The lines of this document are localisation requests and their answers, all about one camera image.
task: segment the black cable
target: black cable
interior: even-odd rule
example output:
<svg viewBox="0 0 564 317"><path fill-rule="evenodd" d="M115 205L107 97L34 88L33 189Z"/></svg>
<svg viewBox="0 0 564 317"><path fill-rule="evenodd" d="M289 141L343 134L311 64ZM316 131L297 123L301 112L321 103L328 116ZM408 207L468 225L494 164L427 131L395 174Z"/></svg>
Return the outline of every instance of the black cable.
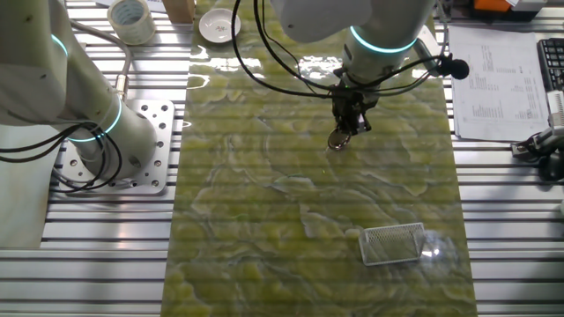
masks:
<svg viewBox="0 0 564 317"><path fill-rule="evenodd" d="M298 61L298 59L296 58L296 56L294 56L292 53L290 53L290 51L287 50L287 49L286 49L282 44L280 44L278 41L272 39L272 37L268 34L268 30L266 29L266 23L265 23L266 19L265 19L265 17L264 17L264 16L265 16L265 14L264 14L264 0L263 0L262 8L263 8L263 30L264 30L264 35L266 35L266 37L267 37L269 40L271 40L271 41L273 41L274 43L276 43L279 48L282 48L282 50L284 50L290 57L293 58L293 60L296 62L296 66L298 67L298 74L300 74L300 77L301 77L302 75L301 75L300 62ZM306 86L308 87L308 89L309 89L312 93L317 93L317 92L315 92L315 90L313 90L313 88L311 88L311 86L310 86L307 82L304 82L304 84L306 84Z"/></svg>
<svg viewBox="0 0 564 317"><path fill-rule="evenodd" d="M322 94L309 93L309 92L289 91L287 89L278 88L276 86L265 83L264 81L255 77L255 75L253 75L253 73L249 70L249 68L247 68L247 65L245 65L245 62L243 61L243 59L241 57L241 53L239 52L239 49L237 48L237 38L235 36L235 21L237 19L237 12L239 11L240 5L241 5L241 0L235 0L235 5L233 7L233 16L231 17L231 38L232 38L232 43L233 43L233 49L235 51L235 56L237 56L237 60L241 64L241 67L243 68L245 73L249 77L251 77L251 79L253 79L258 84L260 84L260 85L262 85L266 88L272 89L275 92L282 92L282 93L293 95L293 96L314 97L314 98L320 98L320 99L345 99L345 100L347 99L347 97L345 97L345 96L333 96L333 95L322 95Z"/></svg>
<svg viewBox="0 0 564 317"><path fill-rule="evenodd" d="M91 131L92 135L94 136L94 139L96 140L96 142L98 143L98 146L100 147L101 150L104 149L104 145L101 142L101 138L103 137L103 132L102 134L97 134L94 131ZM87 190L89 187L91 187L94 182L96 182L97 180L100 179L100 177L102 177L102 174L104 174L104 170L106 169L106 154L104 151L101 152L102 153L102 161L100 164L100 170L98 171L98 173L96 173L96 175L94 176L94 178L92 178L91 180L89 180L84 186L82 187L75 187L73 185L71 185L70 183L68 183L67 181L62 181L61 178L59 178L59 175L55 175L55 178L58 179L60 182L62 182L64 185L73 188L71 190L61 190L61 189L52 189L52 192L55 193L64 193L64 194L72 194L72 193L77 193L81 190Z"/></svg>
<svg viewBox="0 0 564 317"><path fill-rule="evenodd" d="M333 95L333 94L322 95L322 94L317 94L317 93L312 94L312 93L308 93L308 92L293 92L293 91L288 91L288 90L286 90L286 89L278 88L278 87L276 87L276 86L273 86L273 85L270 85L270 84L268 84L268 83L265 83L264 81L262 81L262 80L258 79L257 77L255 77L255 76L253 75L253 73L249 70L249 68L247 68L247 65L245 65L245 63L243 62L243 60L242 60L242 58L241 58L241 54L240 54L239 49L238 49L238 47L237 47L237 40L236 40L236 37L235 37L235 21L236 21L237 12L239 11L240 5L241 5L241 0L235 0L233 15L232 15L232 18L231 18L231 36L232 36L232 39L233 39L233 40L232 40L232 42L233 42L233 48L234 48L234 52L235 52L235 55L236 55L236 57L237 57L237 60L238 60L239 63L241 64L241 67L243 68L243 70L245 71L245 73L246 73L249 77L251 77L251 79L253 79L253 80L256 81L258 84L260 84L260 85L262 85L262 86L264 86L264 87L267 87L267 88L269 88L269 89L272 89L272 90L275 91L275 92L282 92L282 93L286 93L286 94L290 94L290 95L294 95L294 96L315 97L315 98L320 98L320 99L347 99L346 96L342 96L342 95ZM260 18L258 17L258 0L254 0L254 7L255 7L255 21L256 21L256 24L257 24L257 28L258 28L258 30L259 30L259 33L261 34L261 38L263 39L263 42L264 42L264 44L265 44L265 46L266 46L267 48L270 48L269 51L271 52L272 57L274 57L274 58L277 60L277 62L279 61L280 65L281 65L282 67L284 67L284 65L285 65L284 62L282 62L282 61L279 59L279 57L276 55L276 53L271 50L270 44L268 44L268 41L265 39L265 36L264 36L264 34L263 34L263 32L262 32L262 27L261 27ZM359 89L364 89L364 88L373 88L373 87L375 87L375 86L380 85L383 81L385 81L385 80L387 80L387 79L390 79L390 78L394 77L395 75L397 75L397 74L399 74L399 73L401 73L401 72L404 72L404 71L406 71L406 70L409 70L410 68L413 68L414 66L417 66L417 65L422 64L422 63L425 63L425 62L433 61L433 60L436 60L436 59L441 60L441 59L443 59L443 58L445 58L445 57L438 55L438 56L432 56L432 57L428 57L428 58L425 58L425 59L418 60L418 61L416 61L416 62L410 63L410 64L408 64L408 65L402 67L401 69L395 70L395 71L391 72L390 74L388 74L388 75L386 75L386 76L384 76L384 77L378 78L378 79L376 79L375 81L373 81L373 82L371 82L371 83L364 84L364 85L358 85L357 87L354 87L354 88L336 87L335 85L333 85L333 86L331 86L331 87L325 87L325 86L319 85L319 84L317 84L317 83L308 81L306 78L301 77L299 74L296 74L295 71L293 71L291 68L289 68L287 65L285 66L285 69L289 69L289 72L290 72L291 74L293 74L295 77L297 77L298 79L300 79L300 80L302 80L302 81L305 80L305 81L309 82L312 86L320 87L320 88L322 88L322 89L329 89L330 91L348 90L348 91L350 92L350 91L358 91Z"/></svg>
<svg viewBox="0 0 564 317"><path fill-rule="evenodd" d="M29 158L5 158L5 157L0 156L0 162L27 163L27 162L35 161L37 159L42 159L42 158L48 156L50 152L54 151L64 141L65 138L71 136L72 133L74 133L77 129L83 128L86 125L87 125L87 123L81 123L79 125L76 125L76 126L73 126L73 127L66 129L65 131L62 132L62 134L60 134L61 136L59 137L59 139L53 145L51 145L51 147L49 147L48 149L46 149L45 151L43 151L43 152L41 152L37 155L34 155L32 157L29 157ZM48 144L49 142L47 142L47 141L49 141L49 140L42 141L38 144L42 144L42 145ZM23 147L23 148L18 148L18 149L4 149L4 150L9 151L9 152L14 152L15 150L26 149L26 151L28 151L28 150L32 150L32 149L35 149L35 148L41 146L41 145L38 145L38 144L29 145L29 146L26 146L26 147Z"/></svg>
<svg viewBox="0 0 564 317"><path fill-rule="evenodd" d="M421 77L415 79L413 82L411 82L410 84L407 85L403 85L403 86L399 86L399 87L392 87L392 88L385 88L385 89L378 89L378 92L387 92L390 90L396 90L396 89L403 89L403 88L409 88L413 85L416 85L418 82L420 82L421 80L423 80L423 78L425 76L427 76L429 74L429 72L426 72L425 74L421 75Z"/></svg>
<svg viewBox="0 0 564 317"><path fill-rule="evenodd" d="M80 129L80 125L75 125L75 126L72 126L70 128L63 130L62 132L60 132L56 136L52 136L51 138L49 138L45 141L41 141L37 144L28 145L28 146L24 146L24 147L20 147L20 148L13 148L13 149L0 149L0 153L20 153L20 152L23 152L23 151L30 151L30 150L33 150L33 149L37 149L39 147L42 147L43 145L50 144L51 142L54 142L55 140L57 140L61 137L64 139L67 136L70 136L71 134L73 134L78 129Z"/></svg>
<svg viewBox="0 0 564 317"><path fill-rule="evenodd" d="M316 88L320 88L320 89L324 89L324 90L329 90L329 91L357 92L358 90L363 90L363 89L365 89L365 88L373 88L373 87L376 87L376 86L378 86L379 84L381 84L384 80L390 79L390 78L394 77L395 75L397 75L397 74L399 74L399 73L401 73L401 72L403 72L403 71L409 70L409 69L413 68L414 66L417 66L417 65L419 65L419 64L421 64L421 63L426 63L426 62L429 62L429 61L433 61L433 60L436 60L436 59L442 59L442 58L443 58L443 57L437 55L437 56L432 56L432 57L428 57L428 58L425 58L425 59L420 59L420 60L418 60L418 61L416 61L416 62L413 62L413 63L410 63L410 64L408 64L408 65L402 67L401 69L396 70L396 71L394 71L394 72L392 72L392 73L390 73L390 74L388 74L388 75L386 75L386 76L384 76L384 77L378 78L378 79L376 79L375 81L373 81L373 82L371 82L371 83L368 83L368 84L359 84L359 85L357 85L356 87L349 87L349 88L347 88L347 87L339 87L339 86L335 86L335 85L333 85L333 86L319 85L318 83L313 82L313 81L311 81L311 80L308 80L308 79L302 77L301 74L298 74L298 73L296 73L295 71L293 71L292 68L290 68L288 65L286 65L286 64L284 63L284 61L282 61L282 60L278 57L278 55L276 54L276 52L274 52L274 50L272 49L271 45L270 45L270 44L268 43L268 41L266 40L265 34L264 34L264 32L263 32L263 28L261 27L261 20L260 20L260 18L259 18L259 14L258 14L258 0L253 0L253 9L254 9L254 11L255 11L255 22L256 22L256 27L257 27L257 29L258 29L258 33L259 33L261 39L263 40L264 46L265 46L266 49L269 51L269 53L271 54L272 58L274 58L274 60L276 60L276 62L278 62L278 64L279 64L280 66L282 66L282 68L284 68L288 73L290 73L291 75L297 77L297 78L298 78L299 80L301 80L302 82L304 82L304 83L306 83L306 84L310 84L310 85L312 85L312 86L314 86L314 87L316 87Z"/></svg>
<svg viewBox="0 0 564 317"><path fill-rule="evenodd" d="M82 191L82 190L95 190L95 189L103 188L104 186L107 186L108 184L110 184L111 182L113 182L117 178L117 175L119 175L119 173L122 171L122 167L123 167L122 153L121 153L119 147L117 146L117 144L115 143L114 139L112 139L111 136L103 135L103 137L108 138L108 141L112 144L112 146L114 147L115 152L117 154L118 163L117 163L117 168L115 169L114 174L107 181L102 182L100 185L92 186L92 184L94 184L94 182L96 182L97 180L99 180L101 178L101 176L102 176L102 174L104 173L104 170L105 170L106 154L102 154L102 163L101 163L101 166L100 166L100 170L98 171L96 176L91 181L89 181L86 185L79 188L79 187L72 186L67 181L62 181L63 184L65 184L68 187L73 188L73 189L71 189L71 190L52 189L51 190L52 192L62 193L62 194L72 194L72 193L76 193L76 192ZM99 141L99 146L101 148L102 145L101 145L100 139L98 137L96 137L96 140ZM59 181L61 181L60 178L58 177L58 175L56 175L55 177Z"/></svg>
<svg viewBox="0 0 564 317"><path fill-rule="evenodd" d="M388 80L388 79L394 77L395 75L397 75L397 74L399 74L399 73L402 73L402 72L404 72L404 71L406 71L406 70L412 69L413 67L415 67L415 66L417 66L417 65L420 65L420 64L426 63L426 62L430 62L430 61L434 61L434 60L437 60L437 59L438 59L438 60L442 60L442 59L444 59L444 58L446 58L446 57L445 57L445 56L441 56L441 55L436 55L436 56L431 56L431 57L428 57L428 58L420 59L420 60L415 61L415 62L413 62L413 63L408 63L408 64L405 65L404 67L402 67L402 68L400 68L400 69L398 69L398 70L394 70L394 71L392 71L390 74L388 74L388 75L386 75L386 76L384 76L384 77L382 77L382 78L378 78L378 79L376 79L375 81L373 81L373 82L371 82L371 83L368 83L368 84L360 84L359 87L361 87L361 88L368 88L368 87L370 87L370 86L378 86L378 85L380 85L381 83L383 83L384 81L386 81L386 80Z"/></svg>
<svg viewBox="0 0 564 317"><path fill-rule="evenodd" d="M115 153L117 154L117 168L115 169L115 173L107 181L104 181L103 183L101 183L98 186L93 186L93 187L87 188L87 190L94 190L94 189L103 188L104 186L107 186L108 184L113 182L117 178L117 175L119 175L119 173L122 171L123 157L122 157L122 153L120 152L120 148L117 146L117 144L115 143L114 139L112 139L111 136L106 135L106 137L108 138L108 141L112 144L112 146L114 146Z"/></svg>

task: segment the tape roll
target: tape roll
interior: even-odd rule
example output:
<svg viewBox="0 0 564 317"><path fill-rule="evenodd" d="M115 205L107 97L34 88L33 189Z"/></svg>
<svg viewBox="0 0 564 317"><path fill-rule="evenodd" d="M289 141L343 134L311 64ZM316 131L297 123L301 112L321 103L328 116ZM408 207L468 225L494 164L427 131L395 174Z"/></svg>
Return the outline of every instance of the tape roll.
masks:
<svg viewBox="0 0 564 317"><path fill-rule="evenodd" d="M117 0L108 9L108 20L126 44L139 45L150 40L155 22L145 0Z"/></svg>

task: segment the white paper document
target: white paper document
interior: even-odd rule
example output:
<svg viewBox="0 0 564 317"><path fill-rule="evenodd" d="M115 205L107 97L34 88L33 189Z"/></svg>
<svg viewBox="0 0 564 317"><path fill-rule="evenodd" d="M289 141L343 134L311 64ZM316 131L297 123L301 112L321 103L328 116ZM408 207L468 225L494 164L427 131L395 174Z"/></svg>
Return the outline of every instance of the white paper document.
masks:
<svg viewBox="0 0 564 317"><path fill-rule="evenodd" d="M456 134L521 141L548 128L548 106L534 33L451 26L449 45L470 75L452 80Z"/></svg>

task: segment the small white dish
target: small white dish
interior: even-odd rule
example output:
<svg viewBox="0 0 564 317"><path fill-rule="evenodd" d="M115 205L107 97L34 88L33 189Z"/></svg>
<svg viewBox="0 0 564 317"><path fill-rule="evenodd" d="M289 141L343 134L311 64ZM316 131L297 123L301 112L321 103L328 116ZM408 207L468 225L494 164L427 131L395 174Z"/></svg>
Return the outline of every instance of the small white dish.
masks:
<svg viewBox="0 0 564 317"><path fill-rule="evenodd" d="M231 19L233 12L228 9L213 9L200 19L200 33L213 43L226 43L231 40ZM235 35L241 30L241 19L236 17Z"/></svg>

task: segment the blue led ring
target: blue led ring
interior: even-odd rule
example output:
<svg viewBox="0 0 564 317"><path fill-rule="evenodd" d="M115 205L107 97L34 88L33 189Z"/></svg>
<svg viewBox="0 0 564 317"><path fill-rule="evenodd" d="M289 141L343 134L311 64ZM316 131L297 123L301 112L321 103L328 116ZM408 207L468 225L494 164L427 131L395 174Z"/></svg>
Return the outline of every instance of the blue led ring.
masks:
<svg viewBox="0 0 564 317"><path fill-rule="evenodd" d="M404 46L402 48L378 48L377 46L374 46L374 45L368 43L367 41L364 41L364 39L362 39L360 37L360 35L358 33L356 33L356 30L354 30L354 26L351 26L351 33L352 33L352 36L354 36L354 38L360 44L362 44L362 46L364 46L365 48L371 49L371 50L378 52L378 53L384 53L384 54L394 54L394 53L403 52L406 49L409 49L410 47L412 47L413 44L415 44L415 42L417 41L417 39L415 39L415 40L413 40L413 42L407 44L406 46Z"/></svg>
<svg viewBox="0 0 564 317"><path fill-rule="evenodd" d="M53 42L57 43L64 51L64 54L67 55L67 57L69 57L69 51L67 51L67 48L64 46L64 44L61 42L61 40L59 40L59 38L57 38L56 36L54 36L53 34L51 34L51 39L53 40Z"/></svg>
<svg viewBox="0 0 564 317"><path fill-rule="evenodd" d="M90 141L94 141L96 138L100 138L100 136L104 136L104 135L106 135L107 133L109 133L109 131L111 131L111 130L115 127L115 125L117 124L117 122L120 121L120 117L121 117L121 116L122 116L122 100L120 100L119 110L118 110L118 112L117 112L117 116L116 116L116 118L115 118L115 120L114 120L114 123L112 123L112 125L109 126L109 128L108 128L104 133L102 133L101 135L99 135L99 136L97 136L97 137L91 137L91 138L89 138L89 139L76 140L76 139L71 139L71 138L69 137L69 140L71 140L72 142L90 142Z"/></svg>

